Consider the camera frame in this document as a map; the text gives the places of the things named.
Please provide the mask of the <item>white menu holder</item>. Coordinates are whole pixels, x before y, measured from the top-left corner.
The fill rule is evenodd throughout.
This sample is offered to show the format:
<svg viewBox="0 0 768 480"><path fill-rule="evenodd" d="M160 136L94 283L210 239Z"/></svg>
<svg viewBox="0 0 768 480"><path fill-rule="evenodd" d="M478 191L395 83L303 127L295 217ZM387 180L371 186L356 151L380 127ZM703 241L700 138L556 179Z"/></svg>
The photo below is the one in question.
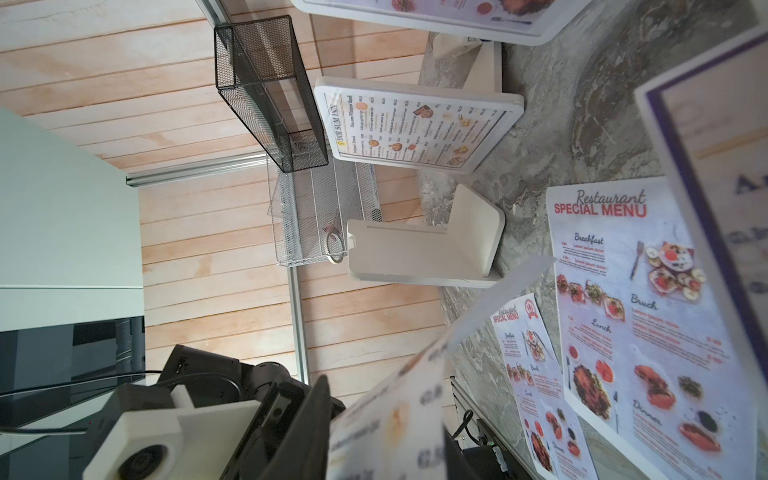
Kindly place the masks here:
<svg viewBox="0 0 768 480"><path fill-rule="evenodd" d="M309 14L538 46L552 40L589 0L341 0L293 5Z"/></svg>
<svg viewBox="0 0 768 480"><path fill-rule="evenodd" d="M484 43L463 88L323 76L314 96L338 160L469 174L522 117L501 90L501 45Z"/></svg>
<svg viewBox="0 0 768 480"><path fill-rule="evenodd" d="M445 228L350 220L348 271L362 281L489 288L505 226L501 209L459 184Z"/></svg>

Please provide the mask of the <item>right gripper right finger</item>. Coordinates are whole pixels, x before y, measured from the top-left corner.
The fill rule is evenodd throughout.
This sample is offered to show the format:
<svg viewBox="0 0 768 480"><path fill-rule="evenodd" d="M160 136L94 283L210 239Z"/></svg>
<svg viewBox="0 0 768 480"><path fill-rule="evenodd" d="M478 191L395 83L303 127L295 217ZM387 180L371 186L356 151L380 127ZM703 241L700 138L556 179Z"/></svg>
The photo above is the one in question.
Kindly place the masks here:
<svg viewBox="0 0 768 480"><path fill-rule="evenodd" d="M446 479L478 480L479 477L465 459L460 446L446 429L443 429L443 438L445 444L444 463L446 466Z"/></svg>

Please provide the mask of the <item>dim sum menu sheet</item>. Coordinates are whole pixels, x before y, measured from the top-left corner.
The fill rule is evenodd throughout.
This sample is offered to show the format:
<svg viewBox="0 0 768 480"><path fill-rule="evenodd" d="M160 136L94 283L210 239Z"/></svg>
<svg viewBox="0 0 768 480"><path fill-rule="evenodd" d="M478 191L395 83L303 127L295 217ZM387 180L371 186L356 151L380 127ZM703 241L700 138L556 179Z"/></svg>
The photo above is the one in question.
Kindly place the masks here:
<svg viewBox="0 0 768 480"><path fill-rule="evenodd" d="M635 101L733 346L767 404L767 27L644 83Z"/></svg>
<svg viewBox="0 0 768 480"><path fill-rule="evenodd" d="M510 111L436 96L322 88L331 146L339 156L466 170Z"/></svg>
<svg viewBox="0 0 768 480"><path fill-rule="evenodd" d="M336 417L330 425L324 477L447 479L449 435L442 401L451 350L553 264L551 256L529 256L484 290L436 340Z"/></svg>

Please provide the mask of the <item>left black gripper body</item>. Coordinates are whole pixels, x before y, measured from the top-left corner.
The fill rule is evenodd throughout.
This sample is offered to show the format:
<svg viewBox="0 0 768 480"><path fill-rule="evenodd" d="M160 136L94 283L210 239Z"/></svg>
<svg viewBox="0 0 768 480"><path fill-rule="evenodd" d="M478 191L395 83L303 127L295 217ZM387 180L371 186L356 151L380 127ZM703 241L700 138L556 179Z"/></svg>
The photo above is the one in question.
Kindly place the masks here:
<svg viewBox="0 0 768 480"><path fill-rule="evenodd" d="M307 385L276 362L246 364L232 357L177 345L156 385L169 390L185 386L197 407L258 401L257 413L220 479L260 479L317 380ZM345 406L331 391L330 395L332 423Z"/></svg>

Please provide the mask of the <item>pink special menu sheet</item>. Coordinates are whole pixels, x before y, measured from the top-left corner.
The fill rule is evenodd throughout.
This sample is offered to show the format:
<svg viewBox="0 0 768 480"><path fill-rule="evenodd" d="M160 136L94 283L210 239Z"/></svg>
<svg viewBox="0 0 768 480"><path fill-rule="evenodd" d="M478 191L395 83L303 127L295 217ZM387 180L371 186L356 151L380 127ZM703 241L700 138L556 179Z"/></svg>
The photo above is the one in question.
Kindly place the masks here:
<svg viewBox="0 0 768 480"><path fill-rule="evenodd" d="M534 468L546 479L598 477L578 415L565 401L560 364L533 294L491 315Z"/></svg>
<svg viewBox="0 0 768 480"><path fill-rule="evenodd" d="M566 400L651 479L753 479L757 409L661 177L551 187Z"/></svg>

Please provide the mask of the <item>white tape roll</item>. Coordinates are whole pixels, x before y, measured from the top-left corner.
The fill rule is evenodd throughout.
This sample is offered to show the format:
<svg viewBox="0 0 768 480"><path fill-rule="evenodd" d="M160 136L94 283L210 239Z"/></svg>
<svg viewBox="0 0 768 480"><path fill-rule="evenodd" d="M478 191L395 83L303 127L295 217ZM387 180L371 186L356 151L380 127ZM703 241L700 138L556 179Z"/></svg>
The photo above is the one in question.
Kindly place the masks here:
<svg viewBox="0 0 768 480"><path fill-rule="evenodd" d="M344 240L341 234L336 230L325 233L325 251L328 261L332 264L341 264L346 256Z"/></svg>

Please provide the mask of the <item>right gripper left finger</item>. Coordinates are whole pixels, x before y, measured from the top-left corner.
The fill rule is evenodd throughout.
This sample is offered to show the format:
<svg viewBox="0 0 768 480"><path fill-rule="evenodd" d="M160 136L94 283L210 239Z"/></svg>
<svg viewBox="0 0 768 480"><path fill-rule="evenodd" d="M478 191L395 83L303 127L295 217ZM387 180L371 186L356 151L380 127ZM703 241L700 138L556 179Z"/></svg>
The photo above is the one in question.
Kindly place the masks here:
<svg viewBox="0 0 768 480"><path fill-rule="evenodd" d="M328 380L326 376L320 376L259 478L325 479L331 419L332 397Z"/></svg>

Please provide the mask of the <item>black mesh wall basket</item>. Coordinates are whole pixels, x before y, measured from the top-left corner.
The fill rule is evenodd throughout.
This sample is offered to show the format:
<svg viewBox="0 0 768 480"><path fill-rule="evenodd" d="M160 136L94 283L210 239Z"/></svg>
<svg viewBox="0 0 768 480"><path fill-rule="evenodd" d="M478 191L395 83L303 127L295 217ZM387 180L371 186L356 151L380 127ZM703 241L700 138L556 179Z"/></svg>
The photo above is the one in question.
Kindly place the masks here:
<svg viewBox="0 0 768 480"><path fill-rule="evenodd" d="M214 28L215 86L286 174L329 163L325 131L290 16Z"/></svg>

